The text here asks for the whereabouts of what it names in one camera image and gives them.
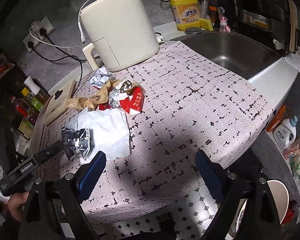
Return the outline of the person's left hand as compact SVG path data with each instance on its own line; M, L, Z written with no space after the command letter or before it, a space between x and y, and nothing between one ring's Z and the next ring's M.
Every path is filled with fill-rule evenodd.
M23 206L27 202L29 191L13 194L8 201L8 210L11 216L18 222L23 220Z

